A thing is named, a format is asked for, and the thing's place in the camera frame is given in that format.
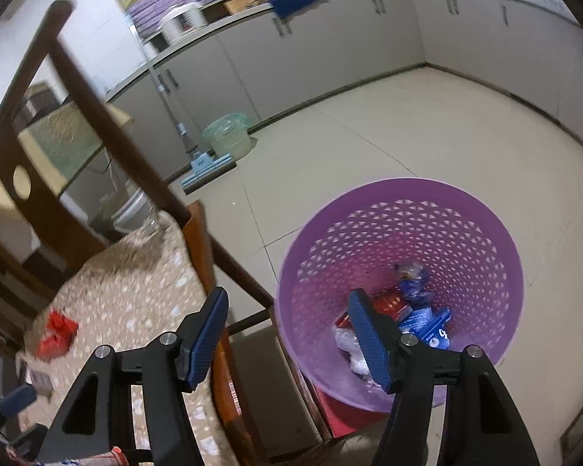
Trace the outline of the floral blue tissue pack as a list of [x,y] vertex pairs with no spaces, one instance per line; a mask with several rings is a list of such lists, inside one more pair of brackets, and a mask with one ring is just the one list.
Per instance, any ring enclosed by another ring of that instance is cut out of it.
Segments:
[[447,335],[447,323],[452,319],[452,311],[442,307],[434,311],[432,307],[414,309],[399,323],[403,334],[414,334],[429,347],[447,350],[451,341]]

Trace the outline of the small white cardboard box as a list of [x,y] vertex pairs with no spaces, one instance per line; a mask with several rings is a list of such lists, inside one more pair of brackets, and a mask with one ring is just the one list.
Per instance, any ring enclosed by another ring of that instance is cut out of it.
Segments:
[[31,385],[39,396],[50,398],[53,393],[51,377],[44,372],[27,368],[25,381]]

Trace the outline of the blue Vinda plastic wrapper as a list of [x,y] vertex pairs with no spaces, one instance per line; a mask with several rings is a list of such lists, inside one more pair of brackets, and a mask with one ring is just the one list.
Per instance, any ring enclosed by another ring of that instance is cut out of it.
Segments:
[[397,287],[402,298],[413,307],[430,306],[435,294],[429,290],[429,270],[419,261],[404,260],[394,265]]

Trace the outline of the purple mesh trash basket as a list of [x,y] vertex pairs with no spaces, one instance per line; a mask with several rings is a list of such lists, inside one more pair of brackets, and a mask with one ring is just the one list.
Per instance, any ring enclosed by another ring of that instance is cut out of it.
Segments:
[[366,411],[391,408],[391,396],[352,372],[333,331],[352,290],[399,296],[395,267],[410,262],[429,274],[432,309],[451,310],[451,349],[477,344],[492,362],[508,350],[524,305],[524,272],[512,236],[491,208],[430,179],[368,183],[328,203],[300,229],[275,301],[286,352],[332,398]]

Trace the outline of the grey kitchen cabinets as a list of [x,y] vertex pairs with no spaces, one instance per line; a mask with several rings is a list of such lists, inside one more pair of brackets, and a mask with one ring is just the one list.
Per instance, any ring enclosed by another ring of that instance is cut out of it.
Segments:
[[540,0],[319,0],[280,19],[262,4],[192,31],[117,85],[160,174],[186,169],[170,101],[194,134],[242,111],[259,123],[420,66],[542,111],[583,144],[583,28]]

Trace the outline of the clear crumpled plastic bag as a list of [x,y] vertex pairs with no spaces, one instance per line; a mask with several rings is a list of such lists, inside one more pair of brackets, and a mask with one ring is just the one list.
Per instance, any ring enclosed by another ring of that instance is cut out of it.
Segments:
[[380,385],[370,374],[367,360],[363,355],[355,331],[351,327],[333,327],[333,338],[338,349],[346,356],[349,369],[355,376],[362,379],[371,388],[380,388]]

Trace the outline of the red snack bag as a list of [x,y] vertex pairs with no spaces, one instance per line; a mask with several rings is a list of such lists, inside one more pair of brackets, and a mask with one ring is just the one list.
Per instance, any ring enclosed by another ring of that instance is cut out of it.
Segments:
[[384,292],[378,296],[370,296],[363,289],[358,288],[354,289],[351,295],[367,296],[368,301],[373,305],[376,313],[389,316],[396,323],[406,319],[413,311],[412,306],[395,290]]

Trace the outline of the red rectangular carton box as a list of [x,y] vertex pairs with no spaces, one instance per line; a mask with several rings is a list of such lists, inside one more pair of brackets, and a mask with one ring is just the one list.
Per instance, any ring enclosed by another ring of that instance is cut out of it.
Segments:
[[71,347],[72,337],[57,331],[49,331],[38,342],[35,357],[45,363],[66,356]]

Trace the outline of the crumpled red wrapper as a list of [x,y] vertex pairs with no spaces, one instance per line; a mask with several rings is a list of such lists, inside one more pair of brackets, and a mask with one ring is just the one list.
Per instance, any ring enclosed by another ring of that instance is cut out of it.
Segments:
[[63,338],[70,339],[77,334],[79,324],[68,318],[57,310],[51,310],[49,313],[46,330],[52,334],[57,334]]

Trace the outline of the white plastic bucket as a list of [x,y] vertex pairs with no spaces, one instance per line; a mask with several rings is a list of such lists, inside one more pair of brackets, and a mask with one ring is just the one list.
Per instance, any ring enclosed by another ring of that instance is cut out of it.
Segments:
[[141,228],[149,218],[152,204],[143,190],[136,190],[110,216],[113,228],[127,235]]

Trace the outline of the blue flat mop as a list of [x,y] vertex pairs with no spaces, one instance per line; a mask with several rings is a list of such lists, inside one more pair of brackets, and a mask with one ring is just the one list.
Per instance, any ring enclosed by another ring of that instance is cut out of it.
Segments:
[[146,47],[136,30],[136,24],[129,16],[124,17],[133,40],[142,53],[148,74],[159,92],[165,111],[183,143],[186,154],[190,157],[190,171],[180,180],[184,194],[191,194],[198,188],[213,182],[227,172],[233,170],[237,164],[230,154],[219,157],[203,139],[198,127],[195,126],[191,115],[185,110],[181,100],[173,93],[170,83],[164,74],[154,67]]

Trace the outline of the green translucent bucket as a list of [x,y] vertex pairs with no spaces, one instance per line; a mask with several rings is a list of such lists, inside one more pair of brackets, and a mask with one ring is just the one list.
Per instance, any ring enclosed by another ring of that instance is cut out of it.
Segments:
[[248,133],[250,126],[246,114],[232,113],[211,122],[202,136],[218,157],[231,155],[238,161],[253,149]]

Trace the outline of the dark wooden chair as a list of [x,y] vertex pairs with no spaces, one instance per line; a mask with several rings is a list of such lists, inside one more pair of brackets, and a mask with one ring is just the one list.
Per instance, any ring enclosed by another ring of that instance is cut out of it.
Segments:
[[[271,318],[272,296],[210,236],[203,205],[173,194],[126,134],[122,113],[100,101],[75,66],[59,38],[71,11],[68,0],[49,6],[0,105],[0,219],[21,221],[50,254],[36,270],[0,237],[0,349],[16,359],[59,289],[126,236],[96,233],[59,198],[99,150],[149,197],[143,226],[154,227],[161,212],[178,223],[206,299],[219,286],[216,274],[226,273],[263,306],[251,321]],[[96,347],[47,426],[37,459],[0,465],[266,464],[229,342],[238,326],[226,321],[208,374],[191,393],[176,374],[178,328],[144,347]]]

